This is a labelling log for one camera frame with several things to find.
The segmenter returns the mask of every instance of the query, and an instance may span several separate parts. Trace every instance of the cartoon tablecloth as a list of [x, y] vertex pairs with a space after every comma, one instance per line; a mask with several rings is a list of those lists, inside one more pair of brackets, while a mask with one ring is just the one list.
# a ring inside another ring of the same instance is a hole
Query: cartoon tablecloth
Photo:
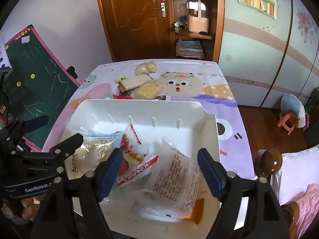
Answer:
[[[135, 67], [149, 60], [132, 60], [99, 65], [73, 94], [56, 120], [44, 152], [56, 145], [71, 116], [86, 99], [113, 99], [119, 88], [115, 80], [135, 75]], [[240, 177], [254, 179], [254, 169], [245, 127], [232, 92], [215, 62], [181, 59], [154, 59], [157, 72], [153, 79], [165, 83], [161, 95], [166, 99], [198, 101], [209, 114], [215, 114], [218, 126], [221, 164]]]

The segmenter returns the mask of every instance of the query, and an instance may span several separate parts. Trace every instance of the chalkboard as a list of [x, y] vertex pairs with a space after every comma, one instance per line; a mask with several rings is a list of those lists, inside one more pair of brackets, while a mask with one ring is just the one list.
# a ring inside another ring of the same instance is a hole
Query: chalkboard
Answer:
[[13, 68], [3, 86], [9, 99], [10, 121], [48, 115], [47, 126], [25, 134], [25, 138], [41, 149], [78, 84], [32, 25], [12, 38], [5, 48]]

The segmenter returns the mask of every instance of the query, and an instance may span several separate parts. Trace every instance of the orange stool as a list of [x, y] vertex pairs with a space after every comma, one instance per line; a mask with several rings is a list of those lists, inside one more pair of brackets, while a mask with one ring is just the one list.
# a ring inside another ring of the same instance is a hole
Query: orange stool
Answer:
[[[282, 116], [283, 112], [279, 114], [279, 122], [278, 127], [284, 127], [288, 131], [288, 135], [294, 130], [297, 125], [298, 117], [293, 112], [286, 112], [284, 116]], [[286, 125], [286, 122], [289, 122], [292, 127]]]

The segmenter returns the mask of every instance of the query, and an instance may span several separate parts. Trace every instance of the silver screw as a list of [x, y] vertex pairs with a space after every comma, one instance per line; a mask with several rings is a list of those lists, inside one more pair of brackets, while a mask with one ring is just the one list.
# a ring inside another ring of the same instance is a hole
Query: silver screw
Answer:
[[56, 171], [57, 171], [58, 173], [62, 173], [62, 172], [64, 171], [64, 169], [63, 169], [62, 166], [59, 166], [59, 167], [56, 169]]
[[259, 178], [259, 181], [260, 181], [261, 183], [266, 183], [266, 182], [267, 182], [267, 179], [266, 179], [265, 177], [260, 177], [260, 178]]
[[88, 178], [91, 178], [94, 176], [94, 172], [93, 171], [88, 171], [85, 173], [85, 176], [88, 177]]
[[54, 181], [54, 183], [60, 183], [61, 180], [62, 180], [61, 177], [55, 177], [53, 181]]
[[235, 178], [236, 173], [229, 171], [229, 172], [227, 172], [227, 176], [228, 176], [229, 178]]

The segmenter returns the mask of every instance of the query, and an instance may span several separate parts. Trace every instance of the white plastic bin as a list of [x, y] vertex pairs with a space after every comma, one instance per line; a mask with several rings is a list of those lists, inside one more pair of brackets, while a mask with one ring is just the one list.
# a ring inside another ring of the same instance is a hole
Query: white plastic bin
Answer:
[[[215, 115], [209, 115], [199, 102], [146, 100], [86, 100], [77, 108], [61, 141], [84, 128], [102, 133], [124, 130], [133, 124], [141, 142], [150, 143], [150, 154], [160, 157], [162, 136], [174, 143], [184, 155], [196, 159], [200, 148], [206, 148], [215, 161], [220, 150]], [[101, 209], [111, 230], [139, 239], [205, 238], [211, 229], [220, 203], [214, 198], [202, 177], [198, 199], [205, 198], [204, 213], [199, 225], [183, 221], [133, 213], [132, 191], [144, 186], [136, 181], [117, 188], [105, 198]], [[78, 199], [74, 209], [81, 214]]]

